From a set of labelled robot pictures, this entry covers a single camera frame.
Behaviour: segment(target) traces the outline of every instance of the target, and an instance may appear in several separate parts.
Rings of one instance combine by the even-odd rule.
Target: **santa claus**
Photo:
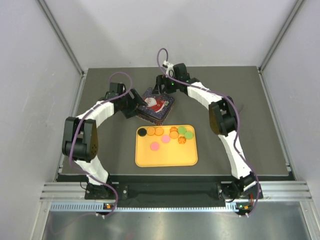
[[[159,100],[154,97],[147,97],[144,101],[148,104],[148,107],[156,113],[160,112],[164,108],[166,103],[166,101]]]

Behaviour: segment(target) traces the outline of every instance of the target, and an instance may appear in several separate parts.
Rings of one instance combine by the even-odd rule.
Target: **yellow tray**
[[[170,137],[171,131],[179,132],[171,135],[172,137],[178,135],[178,137]],[[139,167],[192,166],[197,161],[196,134],[191,125],[142,126],[137,129],[135,163]]]

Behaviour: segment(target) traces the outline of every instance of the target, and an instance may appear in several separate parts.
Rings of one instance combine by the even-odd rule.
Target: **white wall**
[[[35,0],[0,4],[0,239],[29,239],[80,75]]]
[[[320,213],[320,1],[308,0],[267,65],[293,166]]]
[[[296,0],[46,0],[83,69],[259,66]]]

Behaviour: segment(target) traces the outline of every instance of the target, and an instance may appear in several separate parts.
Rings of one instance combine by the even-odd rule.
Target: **gray table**
[[[84,84],[78,114],[90,108],[109,89],[108,79],[114,72],[126,72],[134,80],[141,95],[154,87],[157,67],[91,68]],[[240,110],[240,142],[246,159],[258,175],[286,176],[286,161],[280,146],[264,90],[255,66],[188,67],[191,77],[198,78],[206,87],[233,98]],[[125,76],[114,78],[129,86]],[[209,126],[206,108],[183,93],[172,94],[175,105],[167,117],[166,125],[189,124],[195,128],[198,162],[194,166],[138,167],[135,164],[136,130],[151,124],[132,117],[126,119],[121,112],[107,119],[98,129],[98,156],[103,167],[112,175],[230,175],[231,168],[226,151]],[[74,174],[65,160],[63,174]]]

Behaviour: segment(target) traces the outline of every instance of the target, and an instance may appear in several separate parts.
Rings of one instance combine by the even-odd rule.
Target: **pink circle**
[[[157,151],[160,148],[160,144],[157,142],[153,142],[151,143],[150,148],[152,151]]]
[[[170,142],[170,136],[163,135],[161,140],[162,140],[163,143],[167,144],[168,142]]]

